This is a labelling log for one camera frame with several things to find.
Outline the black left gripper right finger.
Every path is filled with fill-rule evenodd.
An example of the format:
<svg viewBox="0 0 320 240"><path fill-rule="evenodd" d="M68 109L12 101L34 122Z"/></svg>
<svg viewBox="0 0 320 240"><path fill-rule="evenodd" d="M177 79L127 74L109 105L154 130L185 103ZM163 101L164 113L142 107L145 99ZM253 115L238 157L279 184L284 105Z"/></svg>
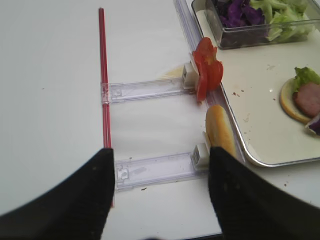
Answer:
<svg viewBox="0 0 320 240"><path fill-rule="evenodd" d="M320 209L279 189L222 147L209 154L208 191L225 240L318 240Z"/></svg>

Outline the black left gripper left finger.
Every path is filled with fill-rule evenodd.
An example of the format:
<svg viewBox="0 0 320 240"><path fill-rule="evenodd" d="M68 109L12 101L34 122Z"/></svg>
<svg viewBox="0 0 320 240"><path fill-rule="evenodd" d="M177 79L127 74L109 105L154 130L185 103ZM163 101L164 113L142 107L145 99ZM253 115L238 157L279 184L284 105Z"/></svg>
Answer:
<svg viewBox="0 0 320 240"><path fill-rule="evenodd" d="M2 240L99 240L115 191L114 152L102 148L35 200L0 217Z"/></svg>

